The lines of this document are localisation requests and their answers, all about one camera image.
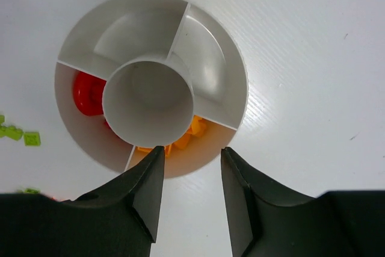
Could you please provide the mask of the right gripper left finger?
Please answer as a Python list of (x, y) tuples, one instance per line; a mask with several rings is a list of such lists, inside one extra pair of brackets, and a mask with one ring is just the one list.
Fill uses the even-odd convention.
[(149, 256), (156, 241), (165, 153), (75, 200), (42, 194), (1, 195), (2, 256)]

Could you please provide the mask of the red half-round lego piece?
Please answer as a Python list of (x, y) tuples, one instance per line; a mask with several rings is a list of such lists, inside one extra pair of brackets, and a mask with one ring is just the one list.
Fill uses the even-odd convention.
[(102, 95), (106, 81), (79, 72), (73, 83), (73, 100), (77, 109), (86, 116), (99, 116), (103, 114)]

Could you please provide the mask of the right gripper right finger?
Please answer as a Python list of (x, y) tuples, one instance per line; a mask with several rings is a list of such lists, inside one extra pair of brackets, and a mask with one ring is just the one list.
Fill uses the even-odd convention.
[(233, 256), (383, 256), (384, 191), (299, 193), (221, 151)]

